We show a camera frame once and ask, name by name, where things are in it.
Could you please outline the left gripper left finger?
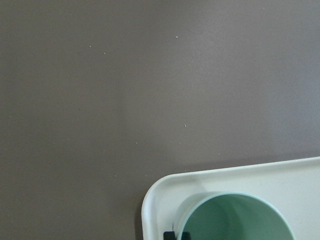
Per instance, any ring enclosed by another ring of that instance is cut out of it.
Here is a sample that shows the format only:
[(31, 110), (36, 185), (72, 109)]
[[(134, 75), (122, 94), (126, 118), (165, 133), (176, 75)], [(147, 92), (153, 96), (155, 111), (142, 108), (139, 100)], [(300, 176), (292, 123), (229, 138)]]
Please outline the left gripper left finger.
[(175, 240), (175, 232), (174, 231), (165, 231), (163, 233), (163, 240)]

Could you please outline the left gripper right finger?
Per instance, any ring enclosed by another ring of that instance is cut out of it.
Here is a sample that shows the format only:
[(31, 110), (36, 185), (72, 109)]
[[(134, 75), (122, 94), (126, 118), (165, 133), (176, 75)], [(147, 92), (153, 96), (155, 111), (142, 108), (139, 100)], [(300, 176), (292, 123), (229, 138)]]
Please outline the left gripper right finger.
[(182, 240), (191, 240), (191, 234), (189, 232), (182, 233)]

